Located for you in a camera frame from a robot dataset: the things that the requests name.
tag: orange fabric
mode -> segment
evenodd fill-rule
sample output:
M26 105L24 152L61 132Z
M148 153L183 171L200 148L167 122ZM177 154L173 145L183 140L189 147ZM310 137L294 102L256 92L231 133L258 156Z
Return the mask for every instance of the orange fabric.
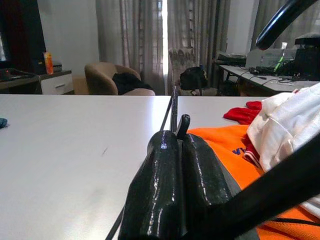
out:
M247 187L263 174L261 169L243 159L246 146L242 140L247 129L247 125L235 125L220 128L197 128L188 131L190 134L202 137L210 145L241 189ZM278 217L320 223L319 219L299 206ZM307 224L268 221L258 227L257 231L261 240L320 239L320 227Z

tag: white wall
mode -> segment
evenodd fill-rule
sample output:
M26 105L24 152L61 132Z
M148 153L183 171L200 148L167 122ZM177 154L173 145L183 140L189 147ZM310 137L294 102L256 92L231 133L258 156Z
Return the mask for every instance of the white wall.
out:
M73 75L99 61L94 0L38 0L46 50Z
M231 0L227 33L227 53L250 51L259 0Z

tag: blue object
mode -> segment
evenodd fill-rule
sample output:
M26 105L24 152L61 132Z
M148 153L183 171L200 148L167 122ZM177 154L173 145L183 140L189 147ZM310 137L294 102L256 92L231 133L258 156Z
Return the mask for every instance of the blue object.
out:
M0 118L0 129L5 128L7 126L8 120L5 118Z

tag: white drawer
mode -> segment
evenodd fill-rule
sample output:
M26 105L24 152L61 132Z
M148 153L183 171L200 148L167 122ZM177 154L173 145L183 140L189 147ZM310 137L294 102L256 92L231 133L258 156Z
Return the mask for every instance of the white drawer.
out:
M72 75L62 75L41 81L42 94L61 95L74 90Z

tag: desk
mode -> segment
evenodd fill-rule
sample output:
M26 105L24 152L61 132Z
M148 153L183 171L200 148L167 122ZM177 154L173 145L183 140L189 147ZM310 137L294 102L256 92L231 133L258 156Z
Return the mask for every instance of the desk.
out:
M0 239L104 240L169 99L0 95ZM225 112L261 99L182 96L178 115L234 125Z
M290 83L279 83L276 76L262 76L266 80L254 76L247 69L240 68L238 66L229 65L218 65L221 69L231 73L232 75L243 79L244 81L270 92L271 95L282 93L282 92L293 92L295 89L301 89L311 87L315 84L320 83L319 81L294 81Z
M66 70L50 75L42 74L28 78L0 81L0 91L2 90L2 93L5 94L65 94L74 90L71 73L70 70Z

